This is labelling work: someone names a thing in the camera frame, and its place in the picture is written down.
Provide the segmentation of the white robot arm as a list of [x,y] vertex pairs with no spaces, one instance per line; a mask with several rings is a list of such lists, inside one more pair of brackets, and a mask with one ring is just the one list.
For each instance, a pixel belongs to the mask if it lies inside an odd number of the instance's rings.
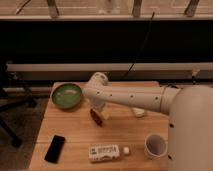
[[96,72],[83,94],[97,107],[111,102],[167,115],[168,171],[213,171],[213,88],[114,87]]

